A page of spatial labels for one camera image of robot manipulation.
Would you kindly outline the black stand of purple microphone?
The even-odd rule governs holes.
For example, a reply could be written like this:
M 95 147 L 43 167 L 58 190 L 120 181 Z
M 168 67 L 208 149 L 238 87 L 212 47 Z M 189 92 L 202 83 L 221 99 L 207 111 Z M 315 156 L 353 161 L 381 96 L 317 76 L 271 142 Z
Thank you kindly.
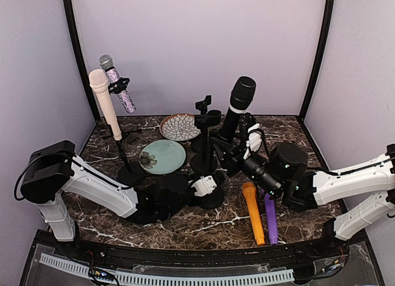
M 219 125 L 221 122 L 221 111 L 213 109 L 205 114 L 195 116 L 194 124 L 201 131 L 202 150 L 195 154 L 190 160 L 190 166 L 197 173 L 214 172 L 217 168 L 217 158 L 209 143 L 209 127 Z

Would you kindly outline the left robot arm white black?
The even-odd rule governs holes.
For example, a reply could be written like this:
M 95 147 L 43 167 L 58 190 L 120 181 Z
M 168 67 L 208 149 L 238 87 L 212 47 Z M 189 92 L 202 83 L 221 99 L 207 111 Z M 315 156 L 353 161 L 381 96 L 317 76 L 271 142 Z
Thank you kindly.
M 145 225 L 174 216 L 192 202 L 196 190 L 179 172 L 159 176 L 147 188 L 124 185 L 89 166 L 68 140 L 35 151 L 15 183 L 14 198 L 33 203 L 56 240 L 63 242 L 63 249 L 74 259 L 81 259 L 87 254 L 87 246 L 77 237 L 77 223 L 62 198 L 65 191 L 101 205 L 128 222 Z

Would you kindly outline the orange microphone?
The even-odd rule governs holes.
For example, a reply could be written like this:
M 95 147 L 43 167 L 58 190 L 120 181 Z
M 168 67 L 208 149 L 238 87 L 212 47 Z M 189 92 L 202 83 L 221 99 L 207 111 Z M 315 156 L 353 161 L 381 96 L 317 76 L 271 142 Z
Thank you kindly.
M 263 246 L 265 245 L 265 234 L 257 205 L 256 191 L 256 187 L 252 182 L 246 182 L 243 184 L 242 193 L 246 200 L 254 239 L 257 246 Z

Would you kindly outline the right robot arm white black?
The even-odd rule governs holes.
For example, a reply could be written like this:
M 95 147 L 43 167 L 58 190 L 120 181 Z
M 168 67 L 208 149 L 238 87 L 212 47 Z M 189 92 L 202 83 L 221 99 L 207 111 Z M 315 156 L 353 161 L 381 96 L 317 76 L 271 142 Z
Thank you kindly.
M 290 142 L 278 144 L 268 158 L 249 141 L 239 145 L 211 138 L 221 166 L 231 177 L 242 172 L 272 198 L 296 212 L 315 209 L 350 196 L 369 196 L 345 214 L 324 225 L 324 237 L 315 244 L 322 258 L 338 249 L 339 240 L 348 240 L 358 231 L 394 210 L 394 145 L 377 158 L 348 168 L 329 171 L 309 168 L 308 155 Z

